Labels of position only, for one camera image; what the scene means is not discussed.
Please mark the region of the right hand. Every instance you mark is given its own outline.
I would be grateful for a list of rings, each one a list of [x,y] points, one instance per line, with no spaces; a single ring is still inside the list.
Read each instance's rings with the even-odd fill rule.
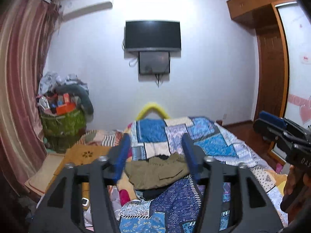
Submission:
[[[289,168],[289,173],[287,175],[287,180],[284,186],[285,196],[290,195],[293,192],[294,187],[299,181],[300,177],[301,177],[301,174],[299,170],[294,165],[291,165]]]

